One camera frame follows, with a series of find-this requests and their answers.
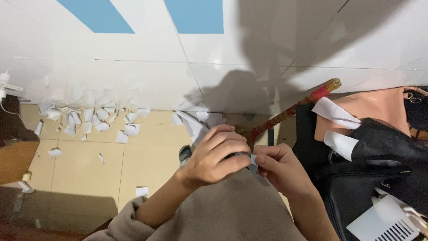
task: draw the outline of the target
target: sweater sleeve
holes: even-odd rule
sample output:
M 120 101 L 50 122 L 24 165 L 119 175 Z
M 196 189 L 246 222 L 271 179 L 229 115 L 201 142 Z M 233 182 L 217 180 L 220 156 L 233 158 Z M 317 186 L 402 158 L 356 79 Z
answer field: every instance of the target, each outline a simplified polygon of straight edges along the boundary
M 135 220 L 135 211 L 147 200 L 146 197 L 137 197 L 130 200 L 108 226 L 108 229 L 98 231 L 85 241 L 144 241 L 155 229 Z

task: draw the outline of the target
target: beige sweater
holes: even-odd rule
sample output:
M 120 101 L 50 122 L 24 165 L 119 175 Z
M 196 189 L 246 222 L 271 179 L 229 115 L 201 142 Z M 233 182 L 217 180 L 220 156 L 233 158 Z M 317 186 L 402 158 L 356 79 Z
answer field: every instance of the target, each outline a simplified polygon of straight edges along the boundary
M 85 240 L 306 240 L 294 225 L 278 191 L 266 179 L 256 178 L 248 170 L 199 188 L 158 229 L 134 219 L 135 211 L 145 200 L 138 197 L 129 201 L 107 230 Z

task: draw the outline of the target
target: broom handle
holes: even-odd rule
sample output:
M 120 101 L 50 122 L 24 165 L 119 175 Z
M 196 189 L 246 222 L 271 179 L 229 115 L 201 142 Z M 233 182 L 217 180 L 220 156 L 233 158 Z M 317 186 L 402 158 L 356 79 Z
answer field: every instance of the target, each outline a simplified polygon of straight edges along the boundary
M 333 78 L 323 86 L 321 86 L 319 89 L 315 90 L 310 94 L 309 96 L 306 96 L 303 100 L 299 101 L 297 104 L 293 105 L 292 107 L 284 110 L 279 115 L 275 116 L 274 118 L 266 121 L 263 125 L 259 127 L 255 127 L 251 130 L 251 138 L 254 141 L 262 132 L 266 131 L 269 128 L 274 127 L 278 123 L 281 123 L 285 119 L 287 119 L 289 116 L 292 116 L 296 113 L 296 106 L 297 105 L 305 105 L 307 103 L 315 103 L 322 97 L 325 97 L 326 95 L 330 94 L 331 91 L 339 88 L 342 85 L 340 80 L 338 78 Z

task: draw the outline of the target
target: person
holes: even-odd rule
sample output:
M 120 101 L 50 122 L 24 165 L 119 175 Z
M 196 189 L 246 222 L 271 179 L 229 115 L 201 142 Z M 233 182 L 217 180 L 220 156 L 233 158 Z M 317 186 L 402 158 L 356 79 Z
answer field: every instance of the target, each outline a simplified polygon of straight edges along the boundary
M 320 194 L 291 148 L 254 147 L 234 127 L 211 128 L 187 162 L 149 199 L 129 201 L 108 229 L 87 241 L 339 241 Z M 269 180 L 264 185 L 260 179 Z M 279 193 L 288 198 L 293 217 Z

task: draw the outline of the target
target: hand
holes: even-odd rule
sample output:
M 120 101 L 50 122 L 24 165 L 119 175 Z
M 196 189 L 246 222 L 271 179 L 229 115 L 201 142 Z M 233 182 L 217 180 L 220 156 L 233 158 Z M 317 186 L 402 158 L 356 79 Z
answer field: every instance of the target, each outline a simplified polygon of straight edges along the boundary
M 257 145 L 257 172 L 287 198 L 318 194 L 308 174 L 287 144 L 277 146 Z
M 178 178 L 186 187 L 197 189 L 220 182 L 251 164 L 250 158 L 245 155 L 224 159 L 230 153 L 251 151 L 247 140 L 232 133 L 234 130 L 233 126 L 228 125 L 211 128 L 191 158 L 177 171 Z

